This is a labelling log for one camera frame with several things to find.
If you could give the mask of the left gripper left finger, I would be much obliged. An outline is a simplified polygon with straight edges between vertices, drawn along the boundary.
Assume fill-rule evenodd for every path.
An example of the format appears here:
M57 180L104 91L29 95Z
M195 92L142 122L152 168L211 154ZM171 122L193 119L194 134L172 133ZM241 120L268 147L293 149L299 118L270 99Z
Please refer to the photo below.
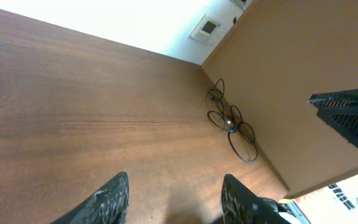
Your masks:
M55 224L123 224L129 209L129 179L119 172L78 206L56 219Z

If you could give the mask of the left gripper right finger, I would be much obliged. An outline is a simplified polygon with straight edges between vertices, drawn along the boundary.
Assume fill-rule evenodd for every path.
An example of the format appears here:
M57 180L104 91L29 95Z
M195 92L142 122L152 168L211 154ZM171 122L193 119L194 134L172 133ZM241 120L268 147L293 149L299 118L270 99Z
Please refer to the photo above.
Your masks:
M221 206L224 223L290 224L276 201L256 196L231 174L224 176Z

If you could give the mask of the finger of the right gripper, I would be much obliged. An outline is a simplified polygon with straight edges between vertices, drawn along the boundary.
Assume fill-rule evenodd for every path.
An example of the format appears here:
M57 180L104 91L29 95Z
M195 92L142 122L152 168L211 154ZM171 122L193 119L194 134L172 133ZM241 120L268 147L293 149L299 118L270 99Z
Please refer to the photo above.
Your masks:
M315 93L309 103L321 120L358 149L358 89Z

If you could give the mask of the wall thermostat panel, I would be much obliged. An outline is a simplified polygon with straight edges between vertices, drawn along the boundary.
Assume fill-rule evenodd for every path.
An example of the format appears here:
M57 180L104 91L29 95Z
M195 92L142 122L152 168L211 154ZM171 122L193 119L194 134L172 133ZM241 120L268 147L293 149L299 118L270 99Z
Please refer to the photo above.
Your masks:
M190 38L198 41L208 41L219 29L220 22L208 15L204 15L190 34Z

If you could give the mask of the brown partition board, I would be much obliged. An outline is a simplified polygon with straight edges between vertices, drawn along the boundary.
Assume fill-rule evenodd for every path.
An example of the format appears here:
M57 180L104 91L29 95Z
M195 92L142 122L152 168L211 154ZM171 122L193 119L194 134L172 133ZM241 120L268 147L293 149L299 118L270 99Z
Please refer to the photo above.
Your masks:
M358 149L308 102L358 88L358 1L254 1L202 67L224 80L290 198L358 174Z

